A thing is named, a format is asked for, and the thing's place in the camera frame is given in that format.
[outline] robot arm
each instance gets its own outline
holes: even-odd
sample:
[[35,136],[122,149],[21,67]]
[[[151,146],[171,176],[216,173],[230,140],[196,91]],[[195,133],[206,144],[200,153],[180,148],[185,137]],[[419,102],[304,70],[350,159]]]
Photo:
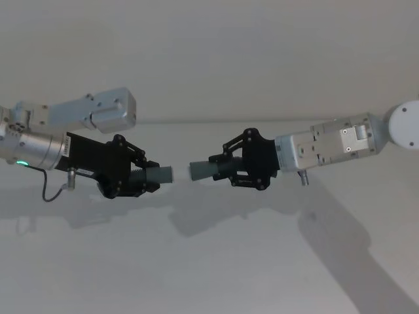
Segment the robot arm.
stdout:
[[[264,139],[257,129],[249,128],[224,144],[222,154],[209,157],[207,162],[191,163],[191,178],[228,178],[232,186],[265,190],[270,178],[283,171],[298,173],[302,184],[308,185],[307,169],[374,156],[388,141],[419,149],[419,101],[395,107],[386,116],[381,120],[361,114],[333,120],[275,140]],[[232,153],[240,148],[242,157],[233,157]]]
[[45,178],[45,170],[65,171],[68,190],[74,189],[78,174],[96,180],[106,198],[138,197],[170,183],[172,169],[148,161],[144,150],[121,135],[99,143],[68,133],[83,128],[111,133],[135,124],[136,101],[126,88],[52,106],[21,102],[13,109],[0,107],[0,158],[42,171]]

